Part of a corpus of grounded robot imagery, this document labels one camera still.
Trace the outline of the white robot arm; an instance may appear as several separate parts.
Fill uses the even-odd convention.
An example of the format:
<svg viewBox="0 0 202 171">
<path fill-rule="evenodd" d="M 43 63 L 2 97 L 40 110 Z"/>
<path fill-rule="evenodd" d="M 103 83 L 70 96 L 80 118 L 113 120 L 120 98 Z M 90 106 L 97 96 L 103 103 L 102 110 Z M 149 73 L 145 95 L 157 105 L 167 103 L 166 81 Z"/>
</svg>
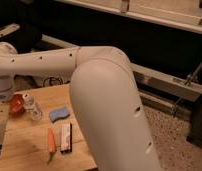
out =
<svg viewBox="0 0 202 171">
<path fill-rule="evenodd" d="M 0 42 L 0 100 L 14 75 L 65 76 L 72 108 L 99 171 L 162 171 L 128 56 L 113 46 L 20 54 Z"/>
</svg>

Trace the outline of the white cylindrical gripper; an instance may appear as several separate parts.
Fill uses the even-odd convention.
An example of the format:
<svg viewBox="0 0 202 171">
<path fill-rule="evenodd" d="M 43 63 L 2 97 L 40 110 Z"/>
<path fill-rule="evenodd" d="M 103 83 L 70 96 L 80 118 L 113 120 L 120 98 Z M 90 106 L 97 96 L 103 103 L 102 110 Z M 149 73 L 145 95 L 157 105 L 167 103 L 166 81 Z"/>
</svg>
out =
<svg viewBox="0 0 202 171">
<path fill-rule="evenodd" d="M 13 95 L 13 81 L 10 76 L 0 76 L 0 101 L 7 102 Z"/>
</svg>

